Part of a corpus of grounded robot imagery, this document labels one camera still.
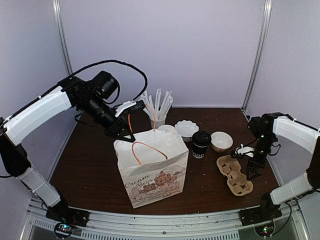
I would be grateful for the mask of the stack of paper cups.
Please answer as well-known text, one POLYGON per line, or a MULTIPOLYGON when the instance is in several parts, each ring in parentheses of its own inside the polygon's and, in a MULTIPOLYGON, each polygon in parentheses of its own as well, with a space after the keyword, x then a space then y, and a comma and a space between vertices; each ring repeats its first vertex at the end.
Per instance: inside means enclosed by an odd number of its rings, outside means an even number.
POLYGON ((165 133, 171 133, 175 130, 175 128, 172 125, 164 124, 159 126, 157 130, 163 131, 165 133))

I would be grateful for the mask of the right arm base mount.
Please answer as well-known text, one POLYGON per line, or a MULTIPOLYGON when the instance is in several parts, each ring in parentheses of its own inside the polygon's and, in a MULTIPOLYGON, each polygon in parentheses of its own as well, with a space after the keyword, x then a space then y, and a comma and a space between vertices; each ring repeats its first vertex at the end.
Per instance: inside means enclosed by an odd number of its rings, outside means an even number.
POLYGON ((279 209, 272 209, 263 211, 261 208, 243 208, 238 212, 242 226, 256 225, 259 223, 267 222, 282 216, 279 209))

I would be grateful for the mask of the white paper bag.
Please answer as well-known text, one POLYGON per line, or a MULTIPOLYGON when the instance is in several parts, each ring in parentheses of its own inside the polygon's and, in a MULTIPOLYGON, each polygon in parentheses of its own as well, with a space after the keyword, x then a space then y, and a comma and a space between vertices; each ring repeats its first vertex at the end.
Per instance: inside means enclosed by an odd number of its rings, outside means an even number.
POLYGON ((174 128, 134 134, 135 142, 113 143, 117 166, 134 209, 180 194, 184 190, 189 149, 174 128))

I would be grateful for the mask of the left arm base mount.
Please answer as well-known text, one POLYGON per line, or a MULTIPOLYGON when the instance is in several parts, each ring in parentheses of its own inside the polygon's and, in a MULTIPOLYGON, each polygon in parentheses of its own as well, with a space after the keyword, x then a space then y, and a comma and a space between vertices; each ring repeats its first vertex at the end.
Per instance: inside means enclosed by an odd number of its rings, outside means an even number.
POLYGON ((67 204, 59 202, 53 207, 49 206, 45 216, 60 223, 86 227, 90 213, 86 210, 71 208, 67 204))

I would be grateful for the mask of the single black paper cup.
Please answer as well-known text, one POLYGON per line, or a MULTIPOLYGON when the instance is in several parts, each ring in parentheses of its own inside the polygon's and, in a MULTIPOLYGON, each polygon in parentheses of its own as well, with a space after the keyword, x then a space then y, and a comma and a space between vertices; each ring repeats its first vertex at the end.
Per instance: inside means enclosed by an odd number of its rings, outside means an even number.
POLYGON ((193 157, 196 159, 202 159, 205 156, 209 145, 210 145, 210 140, 206 140, 206 141, 193 140, 192 141, 193 157))

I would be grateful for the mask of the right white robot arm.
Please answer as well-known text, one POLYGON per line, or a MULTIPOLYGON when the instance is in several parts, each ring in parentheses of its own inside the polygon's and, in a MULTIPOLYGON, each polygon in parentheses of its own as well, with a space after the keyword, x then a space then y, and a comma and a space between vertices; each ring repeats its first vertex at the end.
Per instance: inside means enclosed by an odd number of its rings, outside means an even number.
POLYGON ((281 112, 252 117, 247 127, 257 139, 253 157, 247 163, 247 173, 258 173, 267 156, 271 155, 271 147, 278 141, 278 137, 285 138, 312 154, 309 167, 304 173, 268 193, 267 202, 257 208, 258 219, 266 221, 276 212, 275 206, 320 188, 320 131, 281 112))

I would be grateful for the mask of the cardboard cup carrier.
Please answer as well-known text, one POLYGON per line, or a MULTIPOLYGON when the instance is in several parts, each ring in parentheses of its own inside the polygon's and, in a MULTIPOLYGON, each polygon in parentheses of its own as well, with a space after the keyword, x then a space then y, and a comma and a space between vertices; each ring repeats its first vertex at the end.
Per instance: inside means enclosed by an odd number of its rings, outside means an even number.
POLYGON ((230 155, 221 156, 216 160, 216 165, 220 173, 227 177, 227 186, 236 197, 242 197, 250 194, 254 185, 247 176, 241 173, 241 165, 236 158, 230 155))

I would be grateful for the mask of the black cup lid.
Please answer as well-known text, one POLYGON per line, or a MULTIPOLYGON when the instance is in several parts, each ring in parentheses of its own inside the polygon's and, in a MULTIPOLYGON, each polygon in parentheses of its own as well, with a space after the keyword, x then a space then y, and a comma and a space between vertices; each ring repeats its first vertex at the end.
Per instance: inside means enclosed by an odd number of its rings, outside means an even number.
POLYGON ((192 142, 197 146, 208 146, 211 142, 211 135, 203 130, 199 130, 192 135, 192 142))

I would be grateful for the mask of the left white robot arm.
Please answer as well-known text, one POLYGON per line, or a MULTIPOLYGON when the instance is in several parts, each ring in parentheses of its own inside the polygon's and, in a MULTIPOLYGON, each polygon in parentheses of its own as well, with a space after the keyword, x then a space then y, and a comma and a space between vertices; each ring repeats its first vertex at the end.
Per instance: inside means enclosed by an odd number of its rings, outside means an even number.
POLYGON ((32 166, 22 147, 22 141, 34 130, 56 115, 71 108, 77 108, 90 115, 94 122, 105 129, 105 134, 116 140, 134 142, 135 137, 125 137, 123 131, 130 127, 122 113, 137 105, 130 100, 112 110, 106 99, 116 90, 118 82, 108 72, 101 71, 92 80, 78 77, 60 81, 43 96, 39 96, 19 113, 15 113, 0 124, 0 156, 6 172, 22 181, 40 197, 61 222, 72 218, 72 211, 61 203, 61 195, 32 166))

